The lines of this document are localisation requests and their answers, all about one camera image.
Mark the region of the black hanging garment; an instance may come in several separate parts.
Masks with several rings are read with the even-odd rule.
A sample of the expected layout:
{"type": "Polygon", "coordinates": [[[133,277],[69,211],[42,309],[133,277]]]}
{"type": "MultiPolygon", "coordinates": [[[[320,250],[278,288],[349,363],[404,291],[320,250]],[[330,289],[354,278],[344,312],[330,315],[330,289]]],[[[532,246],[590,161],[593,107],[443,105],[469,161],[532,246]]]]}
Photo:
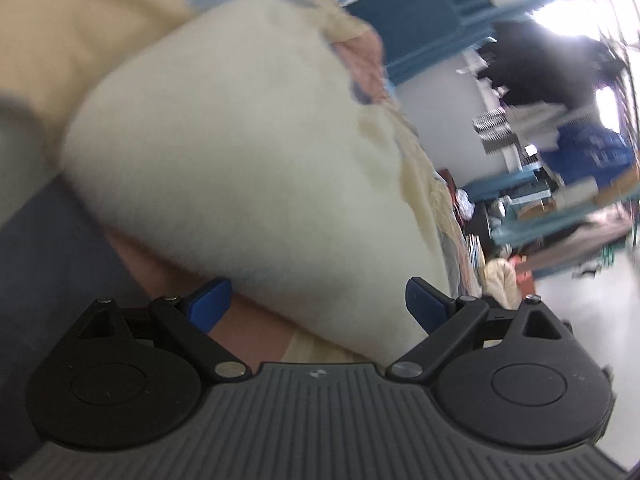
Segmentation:
{"type": "Polygon", "coordinates": [[[476,76],[506,90],[507,106],[544,102],[577,110],[594,101],[597,88],[614,84],[625,67],[603,42],[560,36],[534,21],[498,22],[494,37],[477,50],[486,67],[476,76]]]}

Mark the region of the blue hanging sweatshirt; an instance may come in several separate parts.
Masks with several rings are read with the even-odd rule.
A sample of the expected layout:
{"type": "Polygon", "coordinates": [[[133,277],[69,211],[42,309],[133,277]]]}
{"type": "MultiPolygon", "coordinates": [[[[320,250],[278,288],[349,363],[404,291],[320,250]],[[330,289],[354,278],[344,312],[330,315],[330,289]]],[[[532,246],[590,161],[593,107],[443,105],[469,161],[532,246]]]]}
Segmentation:
{"type": "Polygon", "coordinates": [[[597,125],[565,125],[558,129],[556,149],[539,157],[565,185],[585,179],[606,188],[636,166],[634,150],[613,130],[597,125]]]}

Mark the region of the blue upholstered chair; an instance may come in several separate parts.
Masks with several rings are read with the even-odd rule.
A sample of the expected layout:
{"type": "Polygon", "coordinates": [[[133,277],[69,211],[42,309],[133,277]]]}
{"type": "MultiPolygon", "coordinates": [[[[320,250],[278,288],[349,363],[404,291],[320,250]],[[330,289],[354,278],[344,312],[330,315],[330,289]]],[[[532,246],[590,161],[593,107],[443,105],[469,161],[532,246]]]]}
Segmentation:
{"type": "Polygon", "coordinates": [[[382,39],[396,86],[488,36],[499,14],[491,0],[358,0],[347,9],[382,39]]]}

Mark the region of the patchwork quilt bedspread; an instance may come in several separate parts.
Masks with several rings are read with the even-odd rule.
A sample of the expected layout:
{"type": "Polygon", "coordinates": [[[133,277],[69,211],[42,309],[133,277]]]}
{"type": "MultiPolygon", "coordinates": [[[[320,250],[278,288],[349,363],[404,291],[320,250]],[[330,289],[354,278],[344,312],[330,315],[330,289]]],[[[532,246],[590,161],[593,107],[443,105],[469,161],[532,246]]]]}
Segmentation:
{"type": "Polygon", "coordinates": [[[278,356],[387,364],[420,276],[482,289],[449,190],[336,0],[1,0],[1,92],[126,260],[224,276],[278,356]]]}

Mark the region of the cream fleece striped garment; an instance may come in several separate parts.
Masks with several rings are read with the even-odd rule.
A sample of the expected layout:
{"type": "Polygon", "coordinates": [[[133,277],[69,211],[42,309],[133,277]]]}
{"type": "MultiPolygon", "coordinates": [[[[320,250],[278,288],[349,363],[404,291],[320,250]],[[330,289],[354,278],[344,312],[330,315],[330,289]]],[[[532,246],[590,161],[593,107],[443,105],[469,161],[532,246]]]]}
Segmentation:
{"type": "Polygon", "coordinates": [[[314,8],[233,0],[180,27],[90,92],[60,162],[108,226],[382,364],[425,335],[410,278],[449,287],[436,171],[356,99],[314,8]]]}

